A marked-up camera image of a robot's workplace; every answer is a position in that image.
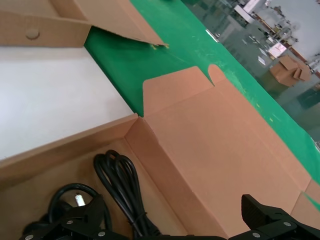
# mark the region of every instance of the round hole in cardboard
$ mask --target round hole in cardboard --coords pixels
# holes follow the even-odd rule
[[[25,36],[29,40],[36,40],[40,36],[40,32],[36,28],[30,28],[25,31]]]

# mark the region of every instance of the black cable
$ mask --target black cable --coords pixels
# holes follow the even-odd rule
[[[79,191],[85,192],[93,198],[99,195],[99,193],[97,193],[96,190],[94,190],[93,188],[91,188],[85,184],[81,184],[81,183],[71,183],[71,184],[68,184],[68,185],[61,187],[51,198],[51,201],[50,201],[50,204],[48,207],[48,221],[50,224],[53,223],[54,221],[58,220],[58,219],[55,219],[55,217],[54,217],[55,206],[59,202],[62,195],[68,191],[71,191],[71,190],[79,190]],[[112,230],[112,221],[111,221],[110,213],[109,213],[109,210],[108,210],[106,204],[104,204],[103,211],[104,211],[105,228],[107,230],[111,231]]]
[[[94,157],[93,166],[104,187],[128,218],[134,238],[161,235],[147,217],[138,174],[132,161],[114,150]]]

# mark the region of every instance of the cardboard box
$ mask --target cardboard box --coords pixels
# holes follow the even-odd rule
[[[288,55],[281,57],[269,71],[279,83],[288,87],[293,86],[299,80],[308,81],[311,78],[308,66]]]
[[[298,221],[308,217],[309,202],[300,198],[313,192],[309,174],[223,72],[215,65],[208,71],[215,86],[197,67],[145,81],[144,118],[134,114],[1,161],[0,235],[17,239],[71,182],[102,193],[115,230],[124,233],[93,169],[94,155],[108,149],[136,164],[146,211],[164,234],[247,231],[242,194],[297,213]],[[311,214],[319,228],[319,212]]]
[[[91,26],[164,45],[130,0],[1,0],[0,22],[0,45],[82,47]]]
[[[259,78],[259,84],[274,99],[278,98],[281,93],[288,89],[287,86],[280,84],[269,71]]]

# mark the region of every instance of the cardboard box in background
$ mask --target cardboard box in background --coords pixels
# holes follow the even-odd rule
[[[82,47],[91,26],[164,45],[130,0],[1,0],[0,22],[0,45]]]
[[[267,71],[260,77],[259,83],[274,99],[288,89],[287,86],[280,84],[270,71]]]
[[[292,87],[299,80],[309,81],[311,78],[309,67],[288,55],[280,57],[279,62],[269,71],[280,84],[287,87]]]

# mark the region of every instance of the folded cardboard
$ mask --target folded cardboard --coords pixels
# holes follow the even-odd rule
[[[222,71],[211,65],[209,75],[215,86],[197,67],[147,80],[144,118],[132,115],[1,161],[0,235],[17,239],[71,182],[102,193],[115,230],[124,233],[123,216],[92,167],[107,149],[134,161],[146,211],[164,234],[229,238],[247,231],[242,194],[319,228],[319,212],[301,195],[319,186],[311,187],[300,162]]]
[[[82,47],[91,26],[164,45],[130,0],[1,0],[0,45]]]
[[[288,55],[280,57],[279,62],[270,68],[270,72],[280,84],[288,87],[295,85],[299,80],[308,81],[311,77],[306,64]]]

